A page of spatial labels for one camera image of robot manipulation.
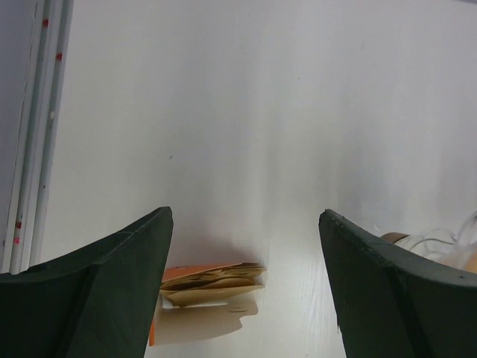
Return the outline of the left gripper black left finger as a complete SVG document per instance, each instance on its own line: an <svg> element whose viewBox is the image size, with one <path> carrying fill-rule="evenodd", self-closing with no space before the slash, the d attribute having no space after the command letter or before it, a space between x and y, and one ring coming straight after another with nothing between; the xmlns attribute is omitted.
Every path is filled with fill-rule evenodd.
<svg viewBox="0 0 477 358"><path fill-rule="evenodd" d="M143 357L173 231L160 207L89 245L1 276L3 357Z"/></svg>

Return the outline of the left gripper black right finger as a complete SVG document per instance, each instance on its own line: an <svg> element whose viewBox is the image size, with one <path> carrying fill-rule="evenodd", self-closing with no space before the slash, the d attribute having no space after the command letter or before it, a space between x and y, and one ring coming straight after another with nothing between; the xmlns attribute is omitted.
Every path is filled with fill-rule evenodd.
<svg viewBox="0 0 477 358"><path fill-rule="evenodd" d="M347 357L476 356L476 274L411 253L333 210L318 227Z"/></svg>

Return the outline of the orange coffee filter box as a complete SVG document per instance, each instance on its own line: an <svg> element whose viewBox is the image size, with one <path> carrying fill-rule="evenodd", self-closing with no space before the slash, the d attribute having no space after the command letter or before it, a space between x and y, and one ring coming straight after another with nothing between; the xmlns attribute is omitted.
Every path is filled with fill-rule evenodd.
<svg viewBox="0 0 477 358"><path fill-rule="evenodd" d="M163 299L159 291L148 345L153 347L196 342L240 330L244 317L258 313L252 292L221 302L175 307Z"/></svg>

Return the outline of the glass carafe with cork band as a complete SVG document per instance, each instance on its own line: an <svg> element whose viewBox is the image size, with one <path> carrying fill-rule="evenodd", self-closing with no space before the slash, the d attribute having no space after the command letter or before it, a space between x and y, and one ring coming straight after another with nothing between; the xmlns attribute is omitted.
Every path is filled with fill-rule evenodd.
<svg viewBox="0 0 477 358"><path fill-rule="evenodd" d="M457 233L434 228L414 235L390 232L380 238L428 260L476 273L476 212L464 221Z"/></svg>

